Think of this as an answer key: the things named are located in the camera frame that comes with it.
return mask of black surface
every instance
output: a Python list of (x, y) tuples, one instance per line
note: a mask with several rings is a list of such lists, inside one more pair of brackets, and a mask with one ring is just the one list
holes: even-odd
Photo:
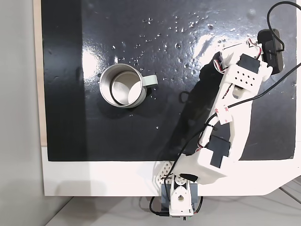
[(257, 74), (260, 66), (260, 61), (246, 54), (242, 54), (237, 64), (238, 66), (243, 67)]
[[(48, 159), (174, 160), (205, 122), (218, 91), (222, 77), (212, 63), (205, 65), (223, 45), (256, 39), (275, 2), (42, 0)], [(286, 43), (285, 73), (296, 65), (296, 10), (280, 6), (273, 15)], [(118, 59), (138, 63), (143, 75), (158, 74), (158, 87), (137, 108), (118, 109), (100, 94), (99, 74)], [(293, 73), (253, 102), (242, 160), (293, 157), (295, 84)], [(218, 127), (214, 134), (228, 138), (228, 126)], [(185, 152), (194, 152), (196, 142)]]
[(222, 158), (224, 156), (226, 157), (229, 156), (230, 147), (231, 147), (231, 143), (228, 140), (211, 135), (209, 143), (206, 146), (206, 148), (213, 151), (210, 165), (220, 168), (222, 163)]

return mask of black cable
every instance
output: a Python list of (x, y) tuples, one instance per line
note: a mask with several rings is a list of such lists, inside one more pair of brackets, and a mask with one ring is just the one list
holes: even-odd
[(151, 200), (150, 200), (150, 211), (152, 212), (152, 213), (154, 213), (154, 214), (156, 214), (156, 215), (158, 215), (159, 216), (159, 212), (156, 212), (156, 211), (154, 211), (153, 209), (152, 209), (152, 202), (154, 201), (154, 196), (151, 198)]
[(201, 200), (199, 201), (198, 208), (197, 208), (197, 210), (196, 210), (194, 213), (198, 213), (198, 212), (199, 212), (199, 210), (201, 209), (201, 207), (202, 207), (202, 203), (203, 203), (203, 199), (204, 199), (204, 197), (203, 197), (203, 196), (201, 196)]
[(275, 7), (277, 7), (277, 6), (279, 6), (279, 5), (283, 5), (283, 4), (295, 6), (296, 8), (298, 8), (299, 10), (301, 10), (301, 6), (299, 6), (298, 4), (296, 4), (296, 3), (294, 3), (294, 2), (291, 2), (291, 1), (280, 1), (280, 2), (276, 3), (275, 5), (273, 5), (273, 6), (269, 9), (268, 15), (267, 15), (267, 22), (268, 22), (269, 30), (272, 32), (272, 35), (273, 35), (274, 38), (277, 39), (277, 40), (281, 43), (281, 45), (282, 45), (282, 49), (279, 50), (279, 51), (284, 51), (285, 45), (284, 45), (284, 42), (283, 42), (283, 41), (275, 34), (275, 32), (273, 31), (273, 29), (272, 29), (272, 27), (271, 27), (271, 24), (270, 24), (270, 22), (269, 22), (269, 15), (271, 14), (272, 10), (273, 10)]

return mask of wire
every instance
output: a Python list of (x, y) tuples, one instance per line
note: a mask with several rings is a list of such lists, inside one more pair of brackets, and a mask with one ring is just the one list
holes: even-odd
[(204, 199), (204, 197), (203, 197), (203, 196), (201, 196), (201, 200), (199, 201), (198, 208), (197, 208), (197, 210), (196, 210), (194, 213), (198, 213), (198, 212), (199, 212), (199, 210), (201, 209), (201, 207), (202, 207), (202, 203), (203, 203), (203, 199)]
[(279, 51), (281, 51), (281, 52), (284, 51), (285, 45), (284, 45), (284, 42), (283, 42), (283, 41), (275, 34), (275, 32), (273, 31), (273, 29), (272, 29), (272, 27), (271, 27), (271, 24), (270, 24), (270, 22), (269, 22), (269, 15), (271, 14), (272, 10), (273, 10), (275, 7), (277, 7), (277, 6), (279, 6), (279, 5), (283, 5), (283, 4), (295, 6), (296, 8), (298, 8), (299, 10), (301, 10), (301, 6), (299, 6), (298, 4), (296, 4), (296, 3), (294, 3), (294, 2), (291, 2), (291, 1), (280, 1), (280, 2), (276, 3), (275, 5), (273, 5), (273, 6), (269, 9), (269, 11), (268, 11), (267, 22), (268, 22), (269, 30), (271, 31), (271, 33), (272, 33), (272, 35), (274, 36), (274, 38), (275, 38), (276, 40), (278, 40), (278, 41), (281, 43), (282, 49), (279, 50)]
[(159, 212), (157, 212), (157, 211), (154, 211), (153, 209), (152, 209), (152, 202), (154, 201), (154, 196), (151, 198), (151, 200), (150, 200), (150, 211), (153, 213), (153, 214), (156, 214), (156, 215), (158, 215), (159, 216)]
[(262, 52), (261, 47), (258, 46), (258, 45), (256, 45), (256, 44), (254, 44), (251, 39), (248, 39), (248, 43), (249, 43), (249, 45), (251, 44), (252, 46), (257, 47), (259, 49), (259, 52), (258, 52), (258, 54), (256, 56), (256, 60), (258, 60), (259, 57), (260, 57), (260, 55), (261, 55), (261, 52)]
[(224, 74), (226, 69), (223, 70), (217, 60), (213, 60), (213, 65), (219, 73)]

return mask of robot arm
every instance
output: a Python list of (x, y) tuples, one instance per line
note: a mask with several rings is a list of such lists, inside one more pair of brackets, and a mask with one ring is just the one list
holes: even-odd
[[(190, 181), (214, 183), (228, 176), (232, 164), (241, 157), (250, 130), (252, 101), (231, 109), (228, 106), (256, 96), (261, 83), (272, 74), (273, 68), (261, 60), (261, 52), (261, 47), (250, 40), (220, 52), (225, 69), (220, 71), (224, 75), (209, 118), (215, 113), (217, 116), (201, 133), (195, 153), (190, 156), (182, 154), (174, 166), (170, 185), (171, 216), (193, 215)], [(230, 124), (229, 141), (211, 135), (217, 122)]]

